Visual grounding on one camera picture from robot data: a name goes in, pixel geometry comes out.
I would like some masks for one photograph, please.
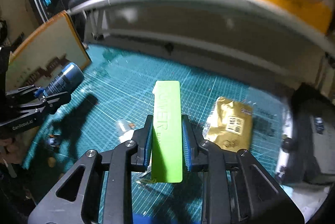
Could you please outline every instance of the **gold foil bag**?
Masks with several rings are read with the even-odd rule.
[[[252,129],[252,107],[219,97],[207,119],[209,130],[205,139],[222,149],[237,152],[249,149]]]

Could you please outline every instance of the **green power bank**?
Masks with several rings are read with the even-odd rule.
[[[182,116],[178,81],[157,81],[153,108],[151,180],[183,179]]]

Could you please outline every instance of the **wall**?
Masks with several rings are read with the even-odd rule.
[[[38,26],[28,0],[0,0],[0,17],[7,22],[8,39],[13,42],[21,32],[27,38]]]

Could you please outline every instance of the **blue cutting mat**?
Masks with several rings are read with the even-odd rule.
[[[28,152],[24,167],[32,176],[31,192],[39,201],[88,149],[105,151],[120,143],[115,122],[126,119],[141,128],[153,114],[152,89],[157,80],[178,80],[182,112],[188,114],[195,130],[202,126],[215,100],[224,96],[253,106],[253,155],[273,175],[280,147],[284,106],[271,95],[234,80],[198,68],[119,49],[91,45],[92,64],[85,80],[73,92],[72,100],[47,118]],[[50,134],[61,134],[59,153],[53,155],[44,143]],[[47,158],[57,159],[54,168]],[[139,185],[133,173],[133,213],[146,218],[179,223],[201,219],[202,181],[184,172],[182,183]],[[103,212],[101,201],[100,222]]]

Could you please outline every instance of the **shelf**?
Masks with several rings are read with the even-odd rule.
[[[335,45],[330,42],[324,34],[305,24],[288,12],[259,0],[89,0],[72,8],[68,13],[76,14],[83,10],[89,11],[92,9],[104,9],[108,7],[125,7],[148,2],[155,4],[178,3],[179,5],[184,4],[187,7],[201,7],[202,9],[206,9],[206,6],[208,6],[208,9],[212,11],[213,6],[218,9],[230,8],[247,13],[251,17],[261,17],[267,21],[286,27],[288,32],[291,31],[305,37],[310,40],[311,43],[319,46],[323,51],[328,52],[335,58]]]

